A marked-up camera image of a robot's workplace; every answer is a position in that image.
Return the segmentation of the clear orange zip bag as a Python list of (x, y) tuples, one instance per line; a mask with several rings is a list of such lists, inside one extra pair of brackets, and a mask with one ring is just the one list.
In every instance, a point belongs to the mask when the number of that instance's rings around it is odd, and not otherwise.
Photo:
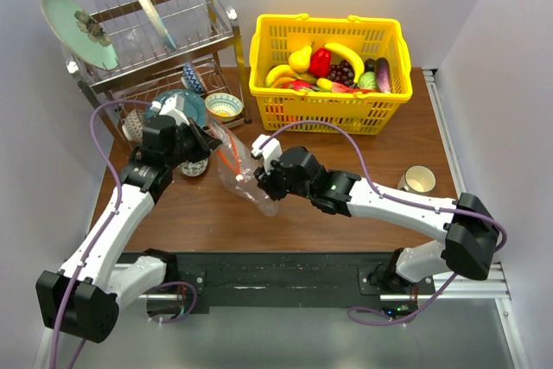
[(251, 158), (251, 151), (228, 128), (215, 119), (212, 118), (207, 126), (211, 135), (221, 141), (214, 156), (223, 186), (253, 203), (264, 215), (275, 216), (278, 205), (257, 186), (254, 173), (259, 163)]

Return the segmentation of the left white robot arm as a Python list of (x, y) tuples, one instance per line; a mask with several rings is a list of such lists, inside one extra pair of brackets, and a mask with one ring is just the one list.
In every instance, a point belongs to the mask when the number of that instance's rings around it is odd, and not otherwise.
[(130, 236), (154, 208), (184, 162), (211, 154), (210, 136), (196, 124), (167, 116), (150, 120), (132, 150), (106, 209), (79, 249), (57, 272), (43, 271), (35, 289), (47, 328), (95, 343), (113, 330), (119, 313), (141, 294), (173, 291), (180, 278), (175, 254), (148, 249), (126, 270), (114, 266)]

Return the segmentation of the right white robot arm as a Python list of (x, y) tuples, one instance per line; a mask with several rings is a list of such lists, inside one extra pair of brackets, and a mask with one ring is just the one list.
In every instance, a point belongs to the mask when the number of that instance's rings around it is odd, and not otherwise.
[(325, 169), (302, 146), (285, 151), (263, 147), (252, 155), (263, 162), (254, 175), (272, 200), (293, 194), (327, 214), (380, 219), (429, 237), (426, 244), (395, 250), (386, 267), (374, 272), (390, 291), (403, 294), (423, 279), (448, 271), (487, 280), (500, 231), (477, 197), (426, 198), (372, 186), (354, 173)]

